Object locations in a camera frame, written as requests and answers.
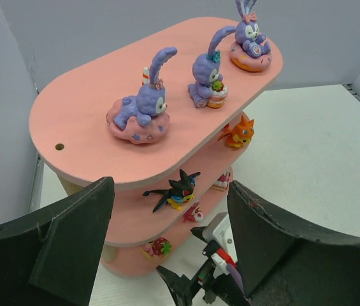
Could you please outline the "strawberry cake slice toy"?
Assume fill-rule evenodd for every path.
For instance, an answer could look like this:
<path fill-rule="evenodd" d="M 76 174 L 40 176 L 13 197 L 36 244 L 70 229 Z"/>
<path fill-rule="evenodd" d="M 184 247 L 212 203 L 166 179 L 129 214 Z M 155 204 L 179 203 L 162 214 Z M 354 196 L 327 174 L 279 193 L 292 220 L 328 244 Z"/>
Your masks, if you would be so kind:
<path fill-rule="evenodd" d="M 231 172 L 226 170 L 211 186 L 212 189 L 218 191 L 227 191 Z"/>

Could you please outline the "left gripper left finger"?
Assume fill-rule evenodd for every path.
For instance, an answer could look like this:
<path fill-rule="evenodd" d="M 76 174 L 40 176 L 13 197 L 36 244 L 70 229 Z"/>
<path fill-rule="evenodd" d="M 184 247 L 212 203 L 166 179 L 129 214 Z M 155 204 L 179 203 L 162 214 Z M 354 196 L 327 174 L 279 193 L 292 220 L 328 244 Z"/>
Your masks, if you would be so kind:
<path fill-rule="evenodd" d="M 103 177 L 0 224 L 0 305 L 88 305 L 114 196 Z"/>

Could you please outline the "black winged toy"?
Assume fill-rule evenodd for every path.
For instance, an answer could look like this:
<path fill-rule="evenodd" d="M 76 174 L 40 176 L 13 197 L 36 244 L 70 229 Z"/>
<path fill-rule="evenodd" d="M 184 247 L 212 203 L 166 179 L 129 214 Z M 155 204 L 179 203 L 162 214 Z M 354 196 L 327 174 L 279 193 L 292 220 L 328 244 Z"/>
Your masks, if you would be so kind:
<path fill-rule="evenodd" d="M 161 199 L 157 202 L 153 209 L 153 213 L 160 210 L 164 205 L 170 205 L 176 210 L 181 210 L 183 204 L 194 199 L 194 189 L 196 186 L 196 178 L 201 175 L 199 171 L 187 174 L 183 169 L 179 169 L 180 180 L 171 180 L 169 189 L 153 189 L 145 191 L 142 196 L 150 194 L 160 194 Z"/>

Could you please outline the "orange bunny toy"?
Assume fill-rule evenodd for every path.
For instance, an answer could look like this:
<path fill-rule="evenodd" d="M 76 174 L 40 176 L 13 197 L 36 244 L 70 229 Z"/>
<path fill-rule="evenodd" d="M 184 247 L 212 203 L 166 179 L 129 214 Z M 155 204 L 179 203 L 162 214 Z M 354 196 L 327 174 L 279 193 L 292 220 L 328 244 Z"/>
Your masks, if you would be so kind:
<path fill-rule="evenodd" d="M 242 115 L 239 123 L 232 129 L 227 124 L 217 141 L 225 139 L 225 144 L 232 148 L 242 148 L 249 145 L 254 136 L 254 119 Z"/>

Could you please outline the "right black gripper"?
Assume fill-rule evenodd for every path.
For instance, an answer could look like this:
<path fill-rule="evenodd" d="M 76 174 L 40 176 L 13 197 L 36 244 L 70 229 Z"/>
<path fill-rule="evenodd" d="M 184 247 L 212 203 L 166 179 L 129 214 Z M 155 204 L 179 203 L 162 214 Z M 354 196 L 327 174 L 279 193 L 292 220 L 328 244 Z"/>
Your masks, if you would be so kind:
<path fill-rule="evenodd" d="M 200 287 L 205 291 L 203 300 L 211 304 L 216 298 L 220 298 L 226 305 L 250 305 L 250 300 L 243 293 L 241 275 L 231 267 L 228 275 L 222 273 L 208 257 L 212 255 L 214 247 L 218 246 L 215 238 L 215 226 L 197 226 L 191 229 L 196 238 L 206 243 L 203 255 L 207 257 L 206 262 L 196 274 L 196 278 L 188 279 L 186 275 L 179 277 L 171 270 L 158 266 L 157 273 L 167 285 L 171 297 L 176 306 L 191 306 Z"/>

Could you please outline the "small purple bunny with cake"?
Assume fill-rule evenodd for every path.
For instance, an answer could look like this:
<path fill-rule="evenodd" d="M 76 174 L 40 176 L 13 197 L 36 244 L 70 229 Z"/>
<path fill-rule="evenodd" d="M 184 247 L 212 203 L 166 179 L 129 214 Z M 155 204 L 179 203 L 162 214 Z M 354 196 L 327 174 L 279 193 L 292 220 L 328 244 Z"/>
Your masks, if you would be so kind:
<path fill-rule="evenodd" d="M 234 25 L 219 29 L 213 36 L 206 53 L 199 55 L 192 65 L 193 84 L 188 85 L 189 96 L 196 108 L 221 108 L 228 96 L 228 88 L 220 74 L 221 53 L 219 43 L 236 31 Z"/>

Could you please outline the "pink bear with strawberry hat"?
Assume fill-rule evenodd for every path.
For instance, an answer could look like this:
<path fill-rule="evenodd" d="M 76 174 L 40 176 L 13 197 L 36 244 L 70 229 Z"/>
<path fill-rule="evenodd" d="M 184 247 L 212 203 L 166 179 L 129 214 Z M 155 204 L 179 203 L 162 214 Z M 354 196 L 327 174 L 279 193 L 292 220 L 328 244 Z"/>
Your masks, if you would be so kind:
<path fill-rule="evenodd" d="M 184 223 L 201 222 L 204 219 L 204 215 L 201 211 L 199 201 L 196 201 L 186 213 L 183 215 Z"/>

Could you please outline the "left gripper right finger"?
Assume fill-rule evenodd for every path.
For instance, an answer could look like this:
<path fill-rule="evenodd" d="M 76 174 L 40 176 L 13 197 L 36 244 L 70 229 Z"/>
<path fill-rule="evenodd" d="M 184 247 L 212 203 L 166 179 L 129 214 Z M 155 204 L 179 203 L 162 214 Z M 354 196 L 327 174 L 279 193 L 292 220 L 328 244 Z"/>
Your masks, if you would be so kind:
<path fill-rule="evenodd" d="M 227 209 L 252 305 L 360 305 L 360 237 L 307 221 L 238 181 Z"/>

